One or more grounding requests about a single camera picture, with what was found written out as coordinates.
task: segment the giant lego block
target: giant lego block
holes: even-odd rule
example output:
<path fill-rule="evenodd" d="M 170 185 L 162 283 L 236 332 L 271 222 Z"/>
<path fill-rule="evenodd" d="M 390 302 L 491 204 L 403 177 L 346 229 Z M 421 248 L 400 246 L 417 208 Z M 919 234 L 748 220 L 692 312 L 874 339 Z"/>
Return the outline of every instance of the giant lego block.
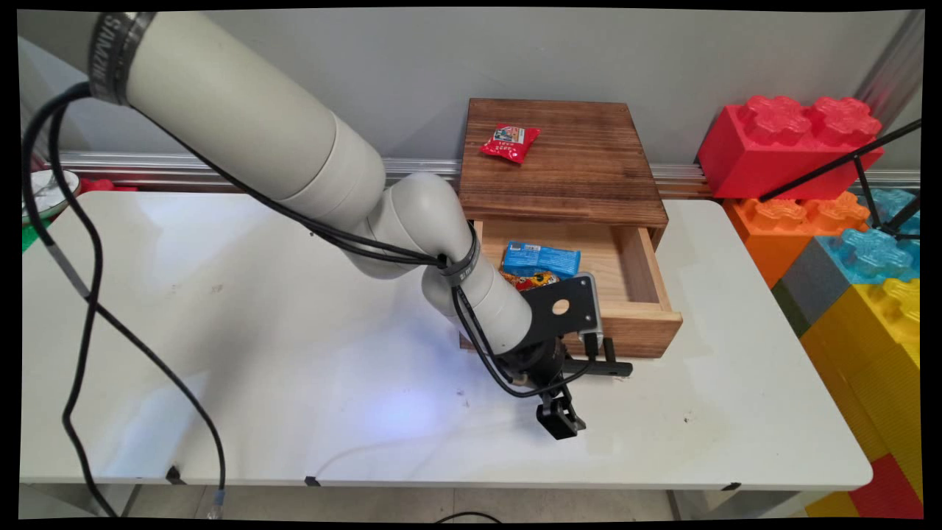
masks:
<path fill-rule="evenodd" d="M 922 502 L 906 482 L 893 455 L 886 455 L 870 465 L 873 480 L 850 493 L 860 517 L 922 519 Z"/>
<path fill-rule="evenodd" d="M 723 208 L 770 288 L 815 236 L 866 230 L 869 210 L 849 192 L 835 200 L 726 199 Z"/>
<path fill-rule="evenodd" d="M 848 97 L 802 107 L 784 96 L 753 96 L 723 108 L 697 157 L 714 197 L 755 198 L 873 141 L 881 125 L 869 112 Z M 864 168 L 882 154 L 881 147 L 863 155 Z M 777 198 L 836 199 L 856 178 L 847 163 Z"/>
<path fill-rule="evenodd" d="M 922 501 L 919 345 L 897 344 L 850 379 L 889 452 Z"/>
<path fill-rule="evenodd" d="M 804 508 L 808 517 L 860 517 L 847 491 L 835 491 Z"/>
<path fill-rule="evenodd" d="M 788 321 L 791 330 L 800 339 L 811 324 L 804 318 L 801 308 L 795 303 L 795 299 L 791 297 L 788 288 L 779 280 L 775 287 L 771 288 L 771 295 L 775 297 L 775 302 L 778 303 L 779 308 L 785 314 L 785 320 Z"/>
<path fill-rule="evenodd" d="M 897 344 L 919 342 L 919 280 L 851 286 L 805 334 L 812 330 L 827 340 L 828 356 L 851 380 Z"/>
<path fill-rule="evenodd" d="M 834 399 L 847 426 L 851 428 L 853 437 L 860 444 L 860 449 L 867 456 L 867 460 L 873 462 L 887 455 L 889 448 L 881 438 L 876 425 L 857 399 L 856 394 L 853 393 L 851 385 L 828 356 L 827 339 L 818 329 L 812 327 L 802 336 L 801 342 L 815 370 L 818 371 L 821 382 L 831 393 L 831 398 Z"/>
<path fill-rule="evenodd" d="M 782 276 L 782 283 L 809 324 L 853 284 L 882 284 L 887 278 L 919 277 L 918 244 L 879 230 L 845 230 L 839 238 L 810 241 Z"/>

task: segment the open drawer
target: open drawer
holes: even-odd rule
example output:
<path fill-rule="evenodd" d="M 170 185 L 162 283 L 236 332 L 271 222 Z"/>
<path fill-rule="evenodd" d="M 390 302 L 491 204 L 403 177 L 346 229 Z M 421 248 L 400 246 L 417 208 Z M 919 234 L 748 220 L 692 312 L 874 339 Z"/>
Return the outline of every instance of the open drawer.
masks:
<path fill-rule="evenodd" d="M 595 276 L 602 331 L 613 339 L 617 356 L 660 357 L 683 323 L 671 310 L 646 228 L 496 220 L 474 225 L 481 252 L 498 268 L 510 240 L 581 251 L 579 270 Z M 585 354 L 576 334 L 563 341 L 571 354 Z M 462 345 L 473 348 L 463 339 Z"/>

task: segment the gray wall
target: gray wall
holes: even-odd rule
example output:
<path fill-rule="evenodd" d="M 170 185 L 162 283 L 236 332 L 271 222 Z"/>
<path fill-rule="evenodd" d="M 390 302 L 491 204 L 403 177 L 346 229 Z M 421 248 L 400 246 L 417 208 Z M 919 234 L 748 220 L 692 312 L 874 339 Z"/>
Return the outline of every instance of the gray wall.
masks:
<path fill-rule="evenodd" d="M 906 124 L 912 123 L 922 117 L 922 87 L 909 101 L 900 117 L 890 125 L 884 124 L 884 131 L 889 132 Z M 921 167 L 922 130 L 911 132 L 908 135 L 893 141 L 884 147 L 884 155 L 873 164 L 874 169 L 917 170 Z"/>
<path fill-rule="evenodd" d="M 905 11 L 334 8 L 208 13 L 385 157 L 460 157 L 469 97 L 628 103 L 648 158 L 691 163 L 722 105 L 853 95 Z M 24 58 L 33 75 L 24 77 Z M 20 39 L 21 91 L 81 75 Z M 179 151 L 132 111 L 75 106 L 66 148 Z"/>

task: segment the floor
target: floor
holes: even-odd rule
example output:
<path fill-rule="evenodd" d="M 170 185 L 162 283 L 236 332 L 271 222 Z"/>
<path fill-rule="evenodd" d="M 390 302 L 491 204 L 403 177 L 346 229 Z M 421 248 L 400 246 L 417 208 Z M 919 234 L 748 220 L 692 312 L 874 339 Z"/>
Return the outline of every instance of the floor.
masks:
<path fill-rule="evenodd" d="M 67 503 L 89 501 L 83 485 L 32 485 Z M 215 488 L 142 486 L 128 517 L 202 519 Z M 666 491 L 586 489 L 306 488 L 232 486 L 223 517 L 230 520 L 435 522 L 481 511 L 502 522 L 672 521 Z M 465 516 L 455 522 L 488 522 Z"/>

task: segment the black pole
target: black pole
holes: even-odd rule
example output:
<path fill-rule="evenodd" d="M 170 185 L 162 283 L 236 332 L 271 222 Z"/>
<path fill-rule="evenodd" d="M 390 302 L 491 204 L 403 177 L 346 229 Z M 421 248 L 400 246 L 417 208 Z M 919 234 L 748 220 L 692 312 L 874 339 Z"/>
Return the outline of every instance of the black pole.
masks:
<path fill-rule="evenodd" d="M 860 157 L 853 158 L 853 165 L 857 168 L 857 177 L 860 178 L 860 187 L 864 190 L 864 197 L 867 198 L 867 207 L 870 208 L 870 217 L 873 218 L 871 228 L 880 227 L 880 214 L 877 213 L 877 206 L 873 204 L 873 195 L 870 194 L 870 184 L 867 183 L 867 174 L 864 172 L 864 164 Z"/>
<path fill-rule="evenodd" d="M 911 124 L 904 125 L 891 133 L 887 133 L 881 138 L 878 138 L 877 140 L 874 140 L 868 143 L 867 145 L 864 145 L 863 147 L 855 149 L 851 151 L 850 153 L 848 153 L 847 155 L 844 155 L 843 157 L 840 157 L 834 160 L 833 162 L 824 164 L 823 166 L 819 167 L 815 171 L 809 174 L 805 174 L 804 176 L 800 176 L 796 178 L 795 180 L 792 180 L 791 182 L 787 183 L 784 186 L 779 186 L 778 188 L 772 191 L 764 193 L 763 195 L 759 196 L 759 202 L 764 203 L 768 201 L 769 199 L 773 199 L 776 196 L 781 195 L 782 193 L 785 193 L 788 190 L 794 190 L 795 188 L 798 188 L 799 186 L 811 180 L 812 178 L 821 176 L 842 164 L 850 162 L 855 157 L 860 157 L 861 155 L 869 153 L 870 151 L 873 151 L 874 149 L 877 149 L 878 147 L 882 147 L 901 136 L 905 136 L 920 127 L 922 127 L 922 118 L 919 118 L 918 120 L 912 122 Z"/>
<path fill-rule="evenodd" d="M 902 207 L 900 213 L 893 216 L 893 219 L 890 219 L 886 223 L 885 227 L 889 228 L 894 232 L 900 231 L 900 226 L 909 220 L 910 217 L 913 217 L 913 214 L 919 211 L 919 195 L 922 193 L 922 190 L 916 192 L 916 198 L 909 202 L 908 205 Z"/>

